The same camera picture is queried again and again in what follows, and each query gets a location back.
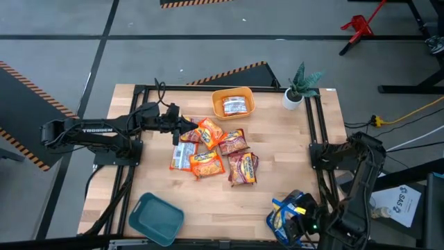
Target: potted plant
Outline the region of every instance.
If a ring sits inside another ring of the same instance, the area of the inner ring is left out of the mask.
[[[315,84],[321,79],[323,72],[315,72],[304,78],[305,65],[302,62],[299,66],[298,72],[294,76],[293,81],[290,81],[290,88],[285,91],[284,98],[282,99],[282,104],[288,110],[293,110],[299,106],[299,104],[304,100],[304,97],[313,97],[318,93],[310,88],[314,87]]]

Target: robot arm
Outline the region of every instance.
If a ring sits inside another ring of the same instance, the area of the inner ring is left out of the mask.
[[[307,212],[286,222],[287,235],[293,235],[290,242],[294,242],[303,235],[319,233],[317,249],[320,250],[363,249],[370,233],[368,202],[386,152],[379,140],[365,133],[351,135],[344,144],[320,146],[311,153],[312,164],[321,169],[336,169],[346,164],[346,168],[355,171],[352,187],[342,201],[336,201],[322,177],[318,183],[321,194],[333,211],[318,206],[310,194],[302,195],[294,201],[294,206]]]
[[[195,128],[196,124],[179,117],[179,107],[174,103],[162,115],[156,103],[145,103],[129,115],[116,119],[53,120],[41,127],[41,143],[47,149],[57,149],[67,144],[82,145],[94,153],[111,152],[117,159],[131,159],[139,157],[140,152],[130,137],[140,131],[172,133],[173,144],[177,145],[180,135]]]
[[[358,162],[355,177],[347,197],[338,203],[332,214],[323,215],[318,245],[320,250],[363,249],[368,240],[370,233],[368,202],[376,178],[384,165],[386,152],[379,140],[364,133],[352,135],[346,145],[337,147],[339,150],[347,151],[350,148],[353,148],[352,152]]]

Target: teal tray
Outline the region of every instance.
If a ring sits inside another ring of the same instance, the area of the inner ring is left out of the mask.
[[[128,223],[148,239],[167,247],[173,244],[184,217],[181,209],[147,192],[140,197]]]

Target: caution stripe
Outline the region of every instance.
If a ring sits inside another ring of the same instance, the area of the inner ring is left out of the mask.
[[[220,74],[217,74],[217,75],[214,75],[214,76],[203,78],[203,79],[194,81],[192,83],[187,83],[187,85],[203,84],[203,83],[206,83],[208,81],[212,81],[214,79],[218,79],[218,78],[221,78],[221,77],[224,77],[224,76],[229,76],[231,74],[239,73],[239,72],[242,72],[244,70],[251,69],[251,68],[254,68],[254,67],[257,67],[257,66],[260,66],[260,65],[266,65],[266,62],[264,62],[264,61],[256,62],[256,63],[253,63],[251,65],[247,65],[247,66],[243,66],[243,67],[240,67],[240,68],[237,68],[237,69],[230,70],[228,72],[224,72],[224,73],[220,73]]]
[[[49,166],[44,164],[37,156],[34,156],[28,149],[26,149],[22,144],[20,144],[12,135],[8,134],[4,129],[0,127],[0,136],[5,138],[9,143],[11,143],[16,149],[18,149],[22,154],[24,154],[31,162],[36,164],[41,170],[47,171]]]
[[[164,3],[161,4],[160,6],[161,8],[176,8],[183,6],[196,6],[208,3],[225,3],[228,1],[233,1],[233,0],[189,0],[189,1],[179,1],[175,3]]]
[[[14,76],[17,80],[23,83],[26,87],[32,90],[36,95],[47,101],[49,104],[57,108],[61,113],[67,117],[78,119],[78,116],[70,111],[67,107],[63,106],[60,102],[56,101],[51,95],[40,89],[36,84],[32,83],[29,79],[22,76],[15,69],[7,65],[5,62],[0,61],[0,68],[4,69],[11,76]],[[9,143],[17,148],[22,154],[24,154],[31,162],[36,164],[41,170],[46,171],[50,167],[42,162],[37,156],[34,156],[25,146],[20,144],[12,135],[8,134],[4,129],[0,127],[0,136],[4,137]]]
[[[49,104],[60,110],[63,114],[70,118],[78,118],[76,114],[70,111],[67,107],[63,106],[60,102],[56,101],[51,95],[40,89],[36,84],[32,83],[29,79],[22,76],[19,72],[7,65],[5,62],[0,61],[0,68],[4,69],[11,76],[14,76],[17,80],[22,82],[30,90],[34,91],[39,97],[47,101]]]

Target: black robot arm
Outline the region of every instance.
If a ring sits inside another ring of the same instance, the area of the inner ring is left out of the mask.
[[[338,162],[335,156],[354,155],[357,161],[352,187],[331,214],[321,215],[320,250],[364,249],[370,234],[370,200],[376,178],[384,165],[382,143],[365,133],[356,133],[341,145],[325,147],[324,160]]]
[[[131,140],[140,131],[172,133],[173,144],[177,145],[183,133],[197,128],[197,124],[179,117],[179,107],[169,105],[160,115],[157,103],[145,103],[129,115],[116,119],[72,119],[53,120],[41,127],[41,143],[47,149],[74,144],[87,147],[104,165],[137,165],[142,152],[142,143]],[[114,136],[97,133],[116,133]]]

